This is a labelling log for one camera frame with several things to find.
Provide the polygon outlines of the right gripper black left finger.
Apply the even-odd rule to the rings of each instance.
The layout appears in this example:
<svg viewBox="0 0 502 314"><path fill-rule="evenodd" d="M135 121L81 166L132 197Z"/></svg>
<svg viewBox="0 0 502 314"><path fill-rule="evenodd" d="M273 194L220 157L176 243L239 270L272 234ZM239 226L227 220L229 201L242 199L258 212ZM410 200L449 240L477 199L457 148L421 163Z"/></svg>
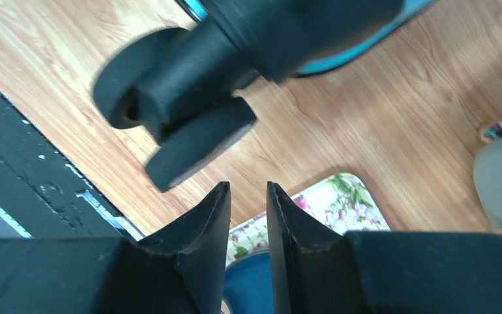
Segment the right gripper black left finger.
<svg viewBox="0 0 502 314"><path fill-rule="evenodd" d="M0 313L219 313L230 211L220 182L140 241L0 238Z"/></svg>

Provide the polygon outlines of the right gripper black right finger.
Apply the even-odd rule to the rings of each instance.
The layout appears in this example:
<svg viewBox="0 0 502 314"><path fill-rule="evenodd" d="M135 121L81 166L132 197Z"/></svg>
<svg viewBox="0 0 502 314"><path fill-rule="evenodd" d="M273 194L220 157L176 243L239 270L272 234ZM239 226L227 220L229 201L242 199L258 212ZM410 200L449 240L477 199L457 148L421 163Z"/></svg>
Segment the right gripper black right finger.
<svg viewBox="0 0 502 314"><path fill-rule="evenodd" d="M502 235L340 235L267 183L275 313L502 313Z"/></svg>

